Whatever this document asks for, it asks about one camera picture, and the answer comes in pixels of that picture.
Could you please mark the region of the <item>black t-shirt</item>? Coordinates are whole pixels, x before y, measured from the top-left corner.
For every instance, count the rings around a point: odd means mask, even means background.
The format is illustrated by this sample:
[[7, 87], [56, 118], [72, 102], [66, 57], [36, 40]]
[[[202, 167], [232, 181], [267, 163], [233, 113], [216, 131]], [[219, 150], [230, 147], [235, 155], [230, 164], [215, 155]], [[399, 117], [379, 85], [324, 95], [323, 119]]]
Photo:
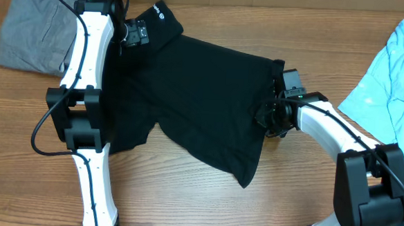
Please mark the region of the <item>black t-shirt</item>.
[[263, 116], [284, 62], [185, 36], [163, 1], [139, 20], [146, 23], [149, 42], [111, 47], [104, 70], [110, 151], [144, 144], [159, 125], [196, 159], [248, 186], [266, 134]]

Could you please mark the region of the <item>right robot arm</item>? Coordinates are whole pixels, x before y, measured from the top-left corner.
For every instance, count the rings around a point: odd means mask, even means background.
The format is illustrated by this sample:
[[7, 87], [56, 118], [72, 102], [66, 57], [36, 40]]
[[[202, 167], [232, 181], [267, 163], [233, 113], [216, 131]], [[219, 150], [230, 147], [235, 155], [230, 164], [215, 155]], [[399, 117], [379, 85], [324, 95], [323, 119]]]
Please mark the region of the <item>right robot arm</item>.
[[323, 94], [308, 93], [297, 70], [272, 78], [274, 94], [255, 115], [266, 136], [302, 131], [336, 162], [334, 212], [309, 226], [404, 226], [404, 156], [398, 145], [361, 134]]

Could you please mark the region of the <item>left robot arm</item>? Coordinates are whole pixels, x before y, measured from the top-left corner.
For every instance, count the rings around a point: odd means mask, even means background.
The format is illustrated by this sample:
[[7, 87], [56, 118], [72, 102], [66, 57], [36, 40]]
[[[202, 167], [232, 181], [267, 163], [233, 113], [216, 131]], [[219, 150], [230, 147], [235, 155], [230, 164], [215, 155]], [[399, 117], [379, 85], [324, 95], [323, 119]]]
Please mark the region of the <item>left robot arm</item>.
[[126, 19], [129, 0], [76, 0], [71, 62], [58, 88], [46, 93], [58, 138], [65, 143], [80, 179], [82, 226], [119, 226], [109, 175], [108, 128], [101, 105], [102, 78], [110, 46], [149, 42], [144, 21]]

